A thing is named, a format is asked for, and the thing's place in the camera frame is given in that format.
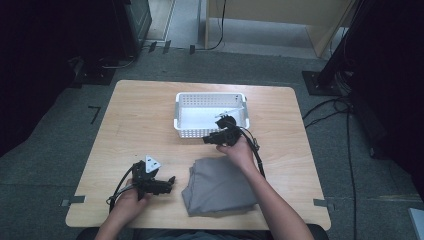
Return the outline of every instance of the wooden table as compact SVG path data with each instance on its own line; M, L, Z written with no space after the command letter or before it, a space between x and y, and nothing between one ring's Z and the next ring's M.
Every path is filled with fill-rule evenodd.
M354 3L355 0L229 0L225 19L306 25L315 53L321 57ZM206 0L205 48L209 41L209 19L222 18L223 6L224 0Z
M116 85L75 196L71 227L100 226L108 215L106 199L133 163L151 155L162 164L156 179L176 176L171 194L154 196L129 227L172 229L268 229L260 208L245 214L189 217L181 196L196 159L223 154L201 139L181 139L173 127L179 92L241 92L246 95L249 130L269 183L307 223L330 228L324 199L295 92L287 87L122 80Z

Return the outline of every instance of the folded gray fabric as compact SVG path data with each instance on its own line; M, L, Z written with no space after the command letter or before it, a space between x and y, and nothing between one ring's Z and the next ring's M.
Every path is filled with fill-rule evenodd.
M189 215L248 211L256 204L243 173L227 156L196 160L182 196Z

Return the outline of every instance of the white bracket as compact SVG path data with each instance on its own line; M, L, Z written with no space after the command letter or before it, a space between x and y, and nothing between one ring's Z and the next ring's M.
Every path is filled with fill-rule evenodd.
M156 169L159 169L162 165L153 159L151 156L146 155L146 173L151 173L155 171Z

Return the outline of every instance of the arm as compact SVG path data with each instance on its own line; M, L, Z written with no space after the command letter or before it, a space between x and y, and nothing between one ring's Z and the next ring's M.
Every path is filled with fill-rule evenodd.
M100 226L95 240L118 239L119 232L143 211L150 197L151 194L145 194L144 198L138 201L136 189L122 193L112 212Z
M232 147L217 146L217 150L227 154L246 176L275 239L313 239L303 219L257 170L246 138L240 137Z

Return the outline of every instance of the hand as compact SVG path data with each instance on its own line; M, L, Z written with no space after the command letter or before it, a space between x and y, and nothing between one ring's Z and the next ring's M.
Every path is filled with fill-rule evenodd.
M127 181L127 186L132 183L132 179ZM144 197L138 200L137 189L133 188L125 191L121 194L115 203L115 207L109 214L110 217L114 218L114 221L125 226L129 222L133 221L143 209L147 206L152 194L144 194Z
M252 149L249 146L246 138L241 136L234 146L216 146L216 149L228 155L230 160L239 167L243 172L256 169L253 162Z
M116 201L112 212L100 227L96 239L116 239L122 228L140 215L151 196L151 193L146 193L139 201L137 189L133 188L123 192Z

